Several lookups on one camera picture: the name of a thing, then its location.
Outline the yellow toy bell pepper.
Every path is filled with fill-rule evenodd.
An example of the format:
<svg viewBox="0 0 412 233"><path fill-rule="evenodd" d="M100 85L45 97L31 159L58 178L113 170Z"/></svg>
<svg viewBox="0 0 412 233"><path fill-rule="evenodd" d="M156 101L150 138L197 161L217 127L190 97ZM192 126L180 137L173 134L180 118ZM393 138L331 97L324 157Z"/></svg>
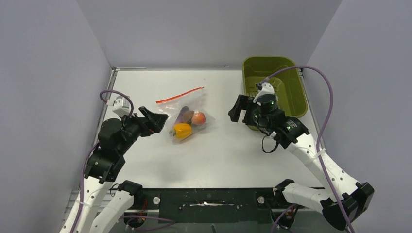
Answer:
<svg viewBox="0 0 412 233"><path fill-rule="evenodd" d="M192 135L192 127L187 123L178 123L173 126L172 132L177 140L183 140Z"/></svg>

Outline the clear zip top bag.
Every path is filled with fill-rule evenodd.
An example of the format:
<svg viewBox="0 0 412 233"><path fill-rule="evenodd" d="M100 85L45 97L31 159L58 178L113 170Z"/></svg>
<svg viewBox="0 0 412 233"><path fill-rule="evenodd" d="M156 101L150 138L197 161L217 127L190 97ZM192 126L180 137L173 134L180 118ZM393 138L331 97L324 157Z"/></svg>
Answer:
<svg viewBox="0 0 412 233"><path fill-rule="evenodd" d="M168 116L165 126L172 143L180 144L215 124L215 118L205 109L204 89L197 87L155 102L159 112Z"/></svg>

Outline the olive green plastic basket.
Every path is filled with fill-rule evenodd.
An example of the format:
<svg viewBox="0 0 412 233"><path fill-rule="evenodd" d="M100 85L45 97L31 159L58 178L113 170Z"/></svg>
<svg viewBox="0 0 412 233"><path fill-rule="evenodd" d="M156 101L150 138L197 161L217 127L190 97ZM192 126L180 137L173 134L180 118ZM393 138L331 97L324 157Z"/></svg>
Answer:
<svg viewBox="0 0 412 233"><path fill-rule="evenodd" d="M243 94L254 97L258 90L256 84L271 74L294 66L291 59L282 56L252 56L243 61ZM301 118L308 110L301 75L298 70L287 70L270 78L274 87L279 108L290 117Z"/></svg>

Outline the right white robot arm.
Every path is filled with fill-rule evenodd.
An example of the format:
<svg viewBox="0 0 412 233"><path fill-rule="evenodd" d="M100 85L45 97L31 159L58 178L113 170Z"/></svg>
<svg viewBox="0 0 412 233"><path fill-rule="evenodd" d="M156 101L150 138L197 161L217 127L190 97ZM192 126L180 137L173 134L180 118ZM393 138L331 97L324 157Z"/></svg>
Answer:
<svg viewBox="0 0 412 233"><path fill-rule="evenodd" d="M348 175L326 153L316 148L316 140L297 118L286 116L278 108L274 94L253 97L238 95L228 112L232 122L238 122L246 111L243 123L256 127L267 137L293 154L322 184L323 189L302 186L285 179L274 188L273 200L279 207L297 204L323 215L335 229L344 231L364 213L374 195L374 188Z"/></svg>

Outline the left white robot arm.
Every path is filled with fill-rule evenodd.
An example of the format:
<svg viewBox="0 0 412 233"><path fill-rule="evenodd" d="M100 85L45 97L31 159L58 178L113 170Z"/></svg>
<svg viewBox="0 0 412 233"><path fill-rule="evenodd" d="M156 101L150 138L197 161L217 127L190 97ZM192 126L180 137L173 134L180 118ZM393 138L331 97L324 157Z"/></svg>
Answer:
<svg viewBox="0 0 412 233"><path fill-rule="evenodd" d="M139 107L136 113L105 120L98 141L86 159L79 194L62 226L62 233L107 233L122 213L133 205L142 185L124 181L114 200L98 214L101 203L125 164L124 155L139 137L162 131L167 114L153 113Z"/></svg>

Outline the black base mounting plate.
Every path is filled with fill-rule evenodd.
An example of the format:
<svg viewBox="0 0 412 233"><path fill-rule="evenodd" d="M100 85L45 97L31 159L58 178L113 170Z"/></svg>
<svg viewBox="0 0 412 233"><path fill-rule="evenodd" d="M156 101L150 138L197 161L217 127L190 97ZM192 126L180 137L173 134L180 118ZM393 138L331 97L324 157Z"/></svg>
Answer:
<svg viewBox="0 0 412 233"><path fill-rule="evenodd" d="M271 188L144 188L132 215L155 213L159 223L269 226L291 204Z"/></svg>

